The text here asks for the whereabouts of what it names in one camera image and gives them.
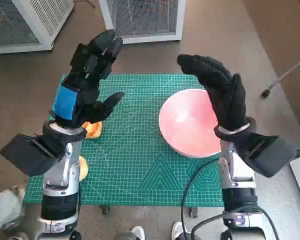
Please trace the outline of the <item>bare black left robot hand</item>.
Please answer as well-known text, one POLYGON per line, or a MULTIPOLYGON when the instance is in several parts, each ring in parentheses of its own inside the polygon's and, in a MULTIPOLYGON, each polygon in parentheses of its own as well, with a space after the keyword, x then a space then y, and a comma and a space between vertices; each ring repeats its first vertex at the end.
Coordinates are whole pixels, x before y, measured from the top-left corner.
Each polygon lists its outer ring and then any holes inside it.
POLYGON ((119 91, 99 101, 99 87, 100 81, 110 75, 122 45, 123 39, 113 29, 103 31, 88 44, 78 44, 51 111, 59 126, 76 129, 85 122, 101 122, 112 113, 124 93, 119 91))

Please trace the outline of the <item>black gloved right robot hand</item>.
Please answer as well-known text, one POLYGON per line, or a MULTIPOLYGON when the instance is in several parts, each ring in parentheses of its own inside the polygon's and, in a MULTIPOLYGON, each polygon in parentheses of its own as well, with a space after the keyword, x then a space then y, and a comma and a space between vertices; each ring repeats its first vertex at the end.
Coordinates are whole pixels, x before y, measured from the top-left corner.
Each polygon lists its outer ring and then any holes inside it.
POLYGON ((194 75, 207 91, 220 127, 236 131, 245 126, 246 91, 238 73, 232 74, 209 56, 180 54, 177 63, 186 75, 194 75))

